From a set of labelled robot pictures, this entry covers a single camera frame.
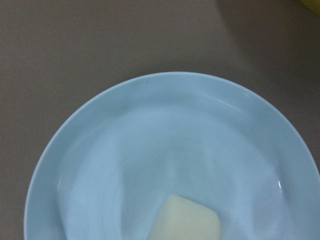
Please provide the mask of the light blue plate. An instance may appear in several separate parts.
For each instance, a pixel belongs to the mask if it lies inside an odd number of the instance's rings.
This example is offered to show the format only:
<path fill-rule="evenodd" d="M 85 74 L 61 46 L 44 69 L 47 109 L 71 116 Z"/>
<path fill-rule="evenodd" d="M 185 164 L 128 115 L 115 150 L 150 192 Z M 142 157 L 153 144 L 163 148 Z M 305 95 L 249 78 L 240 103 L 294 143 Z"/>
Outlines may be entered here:
<path fill-rule="evenodd" d="M 117 84 L 55 133 L 26 198 L 26 240 L 145 240 L 176 194 L 224 240 L 317 240 L 320 176 L 269 102 L 234 82 L 163 72 Z"/>

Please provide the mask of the yellow bamboo steamer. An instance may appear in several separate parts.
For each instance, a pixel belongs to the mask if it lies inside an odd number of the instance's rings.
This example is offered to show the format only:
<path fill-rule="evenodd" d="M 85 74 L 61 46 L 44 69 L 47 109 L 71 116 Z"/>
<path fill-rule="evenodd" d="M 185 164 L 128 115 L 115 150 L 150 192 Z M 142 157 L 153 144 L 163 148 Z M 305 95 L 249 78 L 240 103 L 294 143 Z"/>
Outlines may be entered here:
<path fill-rule="evenodd" d="M 308 9 L 319 14 L 320 13 L 320 0 L 300 0 Z"/>

